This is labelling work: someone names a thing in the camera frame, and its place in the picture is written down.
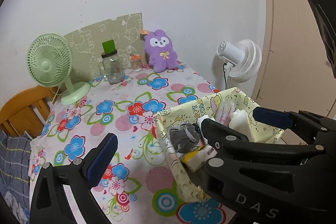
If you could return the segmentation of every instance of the small jar with orange lid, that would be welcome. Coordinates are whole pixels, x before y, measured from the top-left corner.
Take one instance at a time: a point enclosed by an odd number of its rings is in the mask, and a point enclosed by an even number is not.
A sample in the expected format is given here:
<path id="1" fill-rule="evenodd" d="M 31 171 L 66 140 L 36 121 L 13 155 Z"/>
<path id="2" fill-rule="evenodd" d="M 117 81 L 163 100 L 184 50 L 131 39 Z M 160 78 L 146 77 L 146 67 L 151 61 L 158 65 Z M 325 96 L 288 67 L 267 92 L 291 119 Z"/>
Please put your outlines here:
<path id="1" fill-rule="evenodd" d="M 129 61 L 131 62 L 131 70 L 133 72 L 138 72 L 142 70 L 142 62 L 140 55 L 131 55 Z"/>

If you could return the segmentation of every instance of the yellow bow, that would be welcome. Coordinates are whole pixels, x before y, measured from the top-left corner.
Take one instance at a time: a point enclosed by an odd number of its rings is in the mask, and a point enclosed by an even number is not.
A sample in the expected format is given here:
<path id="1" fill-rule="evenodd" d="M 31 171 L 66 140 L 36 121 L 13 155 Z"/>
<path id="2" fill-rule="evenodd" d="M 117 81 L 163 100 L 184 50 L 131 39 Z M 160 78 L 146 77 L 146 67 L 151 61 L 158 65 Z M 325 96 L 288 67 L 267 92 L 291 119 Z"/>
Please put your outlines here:
<path id="1" fill-rule="evenodd" d="M 160 56 L 163 56 L 163 59 L 165 58 L 169 58 L 167 55 L 169 54 L 169 52 L 161 52 Z"/>

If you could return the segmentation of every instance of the fabric storage basket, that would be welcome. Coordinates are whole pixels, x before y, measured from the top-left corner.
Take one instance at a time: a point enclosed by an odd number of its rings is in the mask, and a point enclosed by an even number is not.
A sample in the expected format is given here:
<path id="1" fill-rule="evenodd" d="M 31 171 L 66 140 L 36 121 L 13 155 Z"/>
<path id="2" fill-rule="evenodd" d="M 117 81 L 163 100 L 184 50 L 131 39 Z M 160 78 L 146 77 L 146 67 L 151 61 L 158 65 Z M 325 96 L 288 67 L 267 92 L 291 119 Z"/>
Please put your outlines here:
<path id="1" fill-rule="evenodd" d="M 276 143 L 283 133 L 282 129 L 256 122 L 252 117 L 252 111 L 258 104 L 238 88 L 223 90 L 158 112 L 155 120 L 157 140 L 165 152 L 167 163 L 176 180 L 179 197 L 186 203 L 205 202 L 209 196 L 190 181 L 172 143 L 168 140 L 166 129 L 169 126 L 178 126 L 182 122 L 194 123 L 199 117 L 206 114 L 210 118 L 213 117 L 221 99 L 225 97 L 231 97 L 237 109 L 246 110 L 251 132 L 256 142 Z"/>

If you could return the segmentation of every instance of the fan grille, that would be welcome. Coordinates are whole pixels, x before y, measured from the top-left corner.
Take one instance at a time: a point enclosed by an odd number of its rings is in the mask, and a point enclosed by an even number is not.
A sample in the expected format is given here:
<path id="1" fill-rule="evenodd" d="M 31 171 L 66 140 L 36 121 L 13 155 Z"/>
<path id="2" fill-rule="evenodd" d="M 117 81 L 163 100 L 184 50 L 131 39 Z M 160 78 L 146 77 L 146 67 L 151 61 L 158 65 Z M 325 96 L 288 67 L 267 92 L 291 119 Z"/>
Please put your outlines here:
<path id="1" fill-rule="evenodd" d="M 238 83 L 243 83 L 250 80 L 258 71 L 261 64 L 261 50 L 249 39 L 238 41 L 234 46 L 242 49 L 245 55 L 243 61 L 231 69 L 230 77 Z"/>
<path id="2" fill-rule="evenodd" d="M 30 45 L 27 53 L 28 72 L 45 87 L 64 82 L 72 69 L 72 54 L 67 40 L 56 34 L 43 34 Z"/>

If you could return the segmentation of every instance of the white desk fan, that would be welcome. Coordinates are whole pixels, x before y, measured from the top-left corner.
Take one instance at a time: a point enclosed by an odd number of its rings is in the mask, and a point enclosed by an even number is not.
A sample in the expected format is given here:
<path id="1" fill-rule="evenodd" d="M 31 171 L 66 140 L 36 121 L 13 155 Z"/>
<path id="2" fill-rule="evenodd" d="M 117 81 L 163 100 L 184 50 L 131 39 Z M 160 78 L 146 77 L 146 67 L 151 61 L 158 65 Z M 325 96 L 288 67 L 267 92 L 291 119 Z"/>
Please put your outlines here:
<path id="1" fill-rule="evenodd" d="M 61 96 L 63 105 L 80 100 L 90 90 L 86 82 L 72 84 L 72 53 L 68 41 L 57 34 L 46 33 L 34 40 L 27 53 L 27 67 L 31 77 L 41 86 L 51 88 L 65 83 Z"/>
<path id="2" fill-rule="evenodd" d="M 259 70 L 261 50 L 249 39 L 231 44 L 223 41 L 217 48 L 217 54 L 225 60 L 223 73 L 238 83 L 250 80 Z"/>

